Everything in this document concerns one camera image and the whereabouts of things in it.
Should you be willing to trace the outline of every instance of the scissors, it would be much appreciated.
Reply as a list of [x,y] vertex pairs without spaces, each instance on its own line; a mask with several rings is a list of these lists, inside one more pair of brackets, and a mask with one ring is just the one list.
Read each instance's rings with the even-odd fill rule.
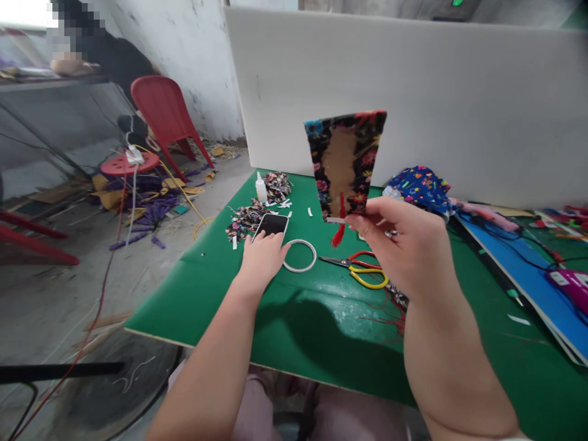
[[[345,268],[349,268],[351,276],[355,280],[357,280],[359,283],[361,283],[361,285],[365,286],[366,288],[369,288],[369,289],[384,288],[388,284],[389,280],[386,277],[386,274],[384,274],[384,272],[382,271],[382,267],[380,265],[372,265],[371,263],[366,263],[366,262],[361,262],[360,260],[355,260],[355,258],[357,256],[363,255],[363,254],[375,257],[374,253],[372,253],[371,251],[358,251],[357,253],[353,254],[352,256],[350,256],[347,259],[333,259],[330,257],[323,257],[323,256],[320,256],[319,259],[323,260],[325,262],[328,262],[328,263],[333,263],[335,265],[344,266]],[[361,265],[365,268],[355,268],[352,265]],[[384,281],[380,284],[377,284],[377,285],[369,284],[365,280],[363,280],[361,277],[359,277],[358,273],[360,273],[360,274],[380,273],[382,276],[384,276]]]

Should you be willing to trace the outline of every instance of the red scissors handle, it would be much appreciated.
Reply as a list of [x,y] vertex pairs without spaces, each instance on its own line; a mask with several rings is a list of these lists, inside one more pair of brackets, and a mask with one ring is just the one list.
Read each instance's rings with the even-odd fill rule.
[[349,256],[348,260],[351,260],[352,263],[354,263],[356,265],[361,265],[365,268],[373,268],[375,270],[382,269],[382,267],[380,265],[373,265],[371,263],[362,262],[361,260],[355,260],[355,258],[359,255],[370,255],[372,257],[375,257],[375,254],[372,253],[371,251],[358,251],[357,253],[353,254],[352,256]]

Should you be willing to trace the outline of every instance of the white tape roll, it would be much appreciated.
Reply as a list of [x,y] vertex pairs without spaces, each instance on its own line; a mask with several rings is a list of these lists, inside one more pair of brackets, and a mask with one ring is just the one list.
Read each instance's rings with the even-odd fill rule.
[[314,266],[314,263],[317,261],[317,251],[314,249],[314,246],[312,246],[312,244],[310,242],[307,242],[307,241],[302,240],[302,239],[294,239],[293,241],[290,241],[288,243],[289,244],[301,243],[301,244],[306,245],[308,248],[310,248],[311,251],[312,251],[312,262],[306,268],[298,269],[298,268],[292,268],[290,265],[288,265],[284,261],[284,268],[287,269],[288,271],[293,272],[293,273],[305,273],[306,271],[308,271],[309,269],[311,269]]

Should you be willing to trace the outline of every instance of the floral fabric card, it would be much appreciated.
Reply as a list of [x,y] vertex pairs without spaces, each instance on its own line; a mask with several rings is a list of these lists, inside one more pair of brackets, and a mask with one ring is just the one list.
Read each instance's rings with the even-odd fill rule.
[[385,110],[306,121],[314,177],[325,222],[364,214]]

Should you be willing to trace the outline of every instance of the white paper scrap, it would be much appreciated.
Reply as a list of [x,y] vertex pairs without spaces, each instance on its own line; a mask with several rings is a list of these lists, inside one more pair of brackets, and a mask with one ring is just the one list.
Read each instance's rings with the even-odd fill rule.
[[509,319],[514,320],[517,323],[522,323],[523,325],[527,325],[527,326],[531,325],[531,323],[528,320],[525,320],[524,318],[515,317],[510,314],[507,314],[507,316]]

